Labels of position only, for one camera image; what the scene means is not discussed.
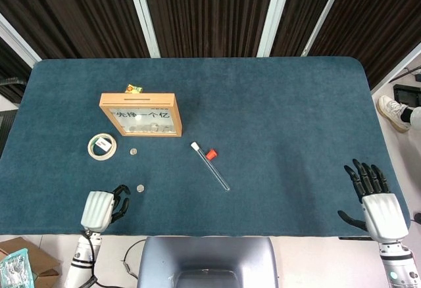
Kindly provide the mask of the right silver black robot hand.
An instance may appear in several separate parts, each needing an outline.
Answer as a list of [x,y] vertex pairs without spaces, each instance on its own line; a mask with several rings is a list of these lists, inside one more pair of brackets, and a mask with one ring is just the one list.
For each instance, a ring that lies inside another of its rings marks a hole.
[[359,200],[364,220],[350,217],[339,210],[339,217],[350,226],[369,234],[372,240],[386,244],[398,243],[409,229],[394,193],[391,192],[384,173],[375,165],[353,159],[353,166],[344,166]]

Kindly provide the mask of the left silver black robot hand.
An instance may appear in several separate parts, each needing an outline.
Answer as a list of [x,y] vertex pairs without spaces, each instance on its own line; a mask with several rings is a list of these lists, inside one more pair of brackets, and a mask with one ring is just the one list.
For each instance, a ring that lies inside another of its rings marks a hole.
[[82,214],[81,225],[91,233],[103,233],[110,224],[115,223],[127,213],[130,200],[126,197],[119,211],[121,194],[130,195],[126,185],[119,185],[112,192],[90,191]]

